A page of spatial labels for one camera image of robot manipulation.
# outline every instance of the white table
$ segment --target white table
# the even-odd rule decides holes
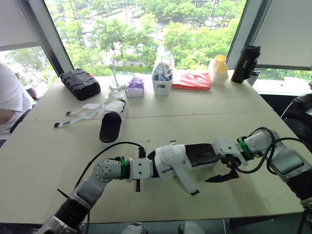
[[[54,121],[24,121],[0,149],[0,222],[43,223],[69,194],[87,162],[103,147],[99,143],[100,119],[53,128]],[[273,111],[218,115],[128,118],[121,140],[137,142],[151,152],[169,140],[179,143],[211,143],[216,136],[236,139],[260,126],[294,137]],[[298,142],[285,142],[309,163],[310,152]],[[112,148],[107,157],[137,157],[137,148]],[[258,160],[250,163],[254,167]],[[114,180],[91,211],[91,222],[213,219],[289,214],[302,211],[299,199],[265,166],[251,175],[224,183],[204,180],[229,169],[218,162],[210,169],[190,172],[200,193],[189,195],[177,178],[134,183]]]
[[[125,76],[124,79],[130,80],[131,77]],[[213,86],[208,92],[171,89],[169,96],[156,97],[150,75],[141,77],[145,82],[145,97],[128,99],[127,118],[272,111],[246,81],[242,85],[233,85],[228,79],[225,86]],[[110,91],[112,77],[96,79],[101,85],[101,92],[85,101],[77,100],[58,79],[24,121],[68,120],[73,117],[65,116],[66,112],[77,110],[86,103],[102,102]]]

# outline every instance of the chair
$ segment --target chair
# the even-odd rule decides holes
[[[15,122],[15,124],[12,126],[12,128],[10,129],[10,133],[12,133],[13,131],[14,131],[14,129],[18,126],[18,124],[20,123],[20,122],[22,122],[23,121],[23,119],[26,117],[26,115],[29,113],[31,111],[31,109],[29,109],[29,110],[27,110],[27,111],[25,111],[20,117],[19,117],[19,119]]]
[[[312,153],[312,93],[296,97],[281,118]]]

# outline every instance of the black plastic case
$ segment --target black plastic case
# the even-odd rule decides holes
[[[96,79],[80,68],[61,74],[60,79],[80,101],[101,92],[101,87]]]

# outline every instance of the red cloth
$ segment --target red cloth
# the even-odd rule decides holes
[[[174,89],[208,91],[211,88],[209,72],[187,71],[181,74],[177,80],[174,75],[171,87]]]

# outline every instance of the purple tissue box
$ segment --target purple tissue box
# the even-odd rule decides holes
[[[127,98],[144,97],[144,82],[138,77],[134,77],[125,87]]]

